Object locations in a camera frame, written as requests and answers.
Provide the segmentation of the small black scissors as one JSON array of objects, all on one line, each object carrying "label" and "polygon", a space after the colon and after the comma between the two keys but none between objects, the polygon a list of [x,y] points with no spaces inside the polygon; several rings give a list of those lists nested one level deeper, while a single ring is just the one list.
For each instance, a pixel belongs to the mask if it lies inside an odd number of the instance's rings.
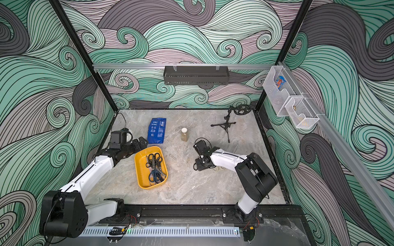
[{"label": "small black scissors", "polygon": [[166,175],[162,173],[161,171],[153,170],[150,174],[150,181],[158,184],[161,183],[165,180]]}]

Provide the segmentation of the yellow storage box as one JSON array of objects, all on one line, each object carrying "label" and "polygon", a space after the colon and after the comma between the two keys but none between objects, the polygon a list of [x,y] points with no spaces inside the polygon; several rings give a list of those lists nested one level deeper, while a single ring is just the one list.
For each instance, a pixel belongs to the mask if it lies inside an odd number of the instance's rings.
[{"label": "yellow storage box", "polygon": [[163,185],[168,178],[168,171],[160,147],[152,146],[138,152],[135,157],[137,183],[148,190]]}]

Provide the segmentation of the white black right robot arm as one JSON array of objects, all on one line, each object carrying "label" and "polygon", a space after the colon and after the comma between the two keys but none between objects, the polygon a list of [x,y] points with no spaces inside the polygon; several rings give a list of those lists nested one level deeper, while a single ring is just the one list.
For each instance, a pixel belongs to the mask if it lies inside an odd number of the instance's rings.
[{"label": "white black right robot arm", "polygon": [[226,152],[219,147],[212,147],[205,138],[199,138],[194,143],[198,154],[194,170],[203,171],[221,167],[237,174],[245,191],[242,198],[232,210],[239,222],[249,222],[255,217],[254,210],[269,196],[271,190],[278,184],[275,173],[252,152],[249,155],[238,155]]}]

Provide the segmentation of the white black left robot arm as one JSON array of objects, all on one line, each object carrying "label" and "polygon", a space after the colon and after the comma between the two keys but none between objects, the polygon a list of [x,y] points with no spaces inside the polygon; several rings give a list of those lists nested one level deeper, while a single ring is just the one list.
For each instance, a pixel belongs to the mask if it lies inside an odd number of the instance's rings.
[{"label": "white black left robot arm", "polygon": [[124,219],[126,211],[122,199],[108,198],[93,205],[86,205],[85,199],[119,161],[146,149],[147,145],[148,141],[143,137],[110,143],[72,181],[59,190],[47,192],[42,201],[40,234],[45,237],[76,238],[87,226],[103,219]]}]

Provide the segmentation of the beige handled scissors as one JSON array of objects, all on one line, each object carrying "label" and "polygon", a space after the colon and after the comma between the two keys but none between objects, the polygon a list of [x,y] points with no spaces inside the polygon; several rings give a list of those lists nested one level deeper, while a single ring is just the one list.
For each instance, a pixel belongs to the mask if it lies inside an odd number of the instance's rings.
[{"label": "beige handled scissors", "polygon": [[220,166],[216,166],[214,168],[212,168],[214,172],[220,171],[220,170],[225,170],[224,167],[220,167]]}]

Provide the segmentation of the large black handled scissors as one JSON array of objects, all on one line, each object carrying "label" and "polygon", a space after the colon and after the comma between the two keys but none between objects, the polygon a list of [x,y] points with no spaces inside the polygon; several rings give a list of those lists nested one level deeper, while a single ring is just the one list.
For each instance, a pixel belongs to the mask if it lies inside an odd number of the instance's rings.
[{"label": "large black handled scissors", "polygon": [[151,170],[148,177],[150,183],[161,183],[167,177],[162,171],[162,160],[160,153],[153,153],[147,156],[146,167]]}]

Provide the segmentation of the long thin black scissors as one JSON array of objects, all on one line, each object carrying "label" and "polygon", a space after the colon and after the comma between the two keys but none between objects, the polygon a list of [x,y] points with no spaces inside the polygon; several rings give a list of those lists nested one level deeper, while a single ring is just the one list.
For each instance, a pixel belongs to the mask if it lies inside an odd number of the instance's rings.
[{"label": "long thin black scissors", "polygon": [[149,160],[146,163],[146,167],[151,168],[151,172],[149,174],[149,180],[151,182],[164,180],[166,178],[166,174],[164,174],[164,172],[161,169],[161,162],[162,162],[162,158],[159,157],[158,159]]}]

